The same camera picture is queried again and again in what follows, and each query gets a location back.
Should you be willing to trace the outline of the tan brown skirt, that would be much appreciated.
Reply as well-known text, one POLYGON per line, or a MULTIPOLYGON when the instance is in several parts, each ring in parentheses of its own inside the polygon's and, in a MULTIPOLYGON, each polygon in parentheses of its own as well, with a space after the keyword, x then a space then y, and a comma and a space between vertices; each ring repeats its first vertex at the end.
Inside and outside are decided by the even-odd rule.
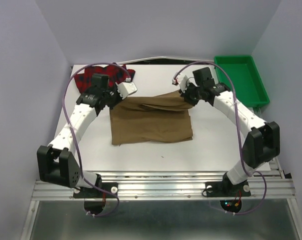
POLYGON ((117 146, 189 141, 193 138, 191 108, 178 91, 128 97, 109 111, 111 143, 117 146))

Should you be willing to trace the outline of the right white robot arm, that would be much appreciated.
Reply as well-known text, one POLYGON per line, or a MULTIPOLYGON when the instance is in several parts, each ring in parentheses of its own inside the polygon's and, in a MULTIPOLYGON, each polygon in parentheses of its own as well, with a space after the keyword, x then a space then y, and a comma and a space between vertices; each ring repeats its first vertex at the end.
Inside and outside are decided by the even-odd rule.
POLYGON ((256 116, 237 100, 233 89, 225 83, 215 83, 209 67, 193 71, 192 83, 187 76, 177 73, 172 83, 179 86, 184 101, 195 106, 200 100, 209 103, 223 113, 235 126, 239 137, 245 137, 240 145, 240 159, 223 177, 222 192, 233 195, 243 183, 264 163, 280 154, 280 127, 256 116))

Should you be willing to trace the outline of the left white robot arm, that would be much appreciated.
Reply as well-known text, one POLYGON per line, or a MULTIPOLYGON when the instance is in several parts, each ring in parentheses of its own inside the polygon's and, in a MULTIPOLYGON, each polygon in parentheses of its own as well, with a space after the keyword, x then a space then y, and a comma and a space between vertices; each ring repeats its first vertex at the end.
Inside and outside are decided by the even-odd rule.
POLYGON ((41 181, 68 188, 85 188, 91 197, 102 193, 102 179, 99 174, 84 171, 79 155, 79 141, 89 125, 108 106, 113 108, 137 88, 130 82, 115 83, 109 87, 109 77, 94 74, 92 83, 76 100, 71 115, 60 133, 47 145, 41 145, 37 152, 38 170, 41 181))

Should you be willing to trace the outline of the red plaid skirt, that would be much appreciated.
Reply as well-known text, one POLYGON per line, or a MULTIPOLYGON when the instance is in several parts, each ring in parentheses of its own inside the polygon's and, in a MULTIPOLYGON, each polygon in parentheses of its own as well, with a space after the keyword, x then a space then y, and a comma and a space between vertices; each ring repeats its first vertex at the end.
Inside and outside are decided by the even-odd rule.
POLYGON ((77 74, 74 77, 76 87, 80 94, 84 93, 92 85, 92 76, 94 74, 103 74, 109 76, 108 88, 113 89, 115 84, 124 82, 127 75, 119 67, 114 65, 91 66, 84 70, 84 73, 77 74))

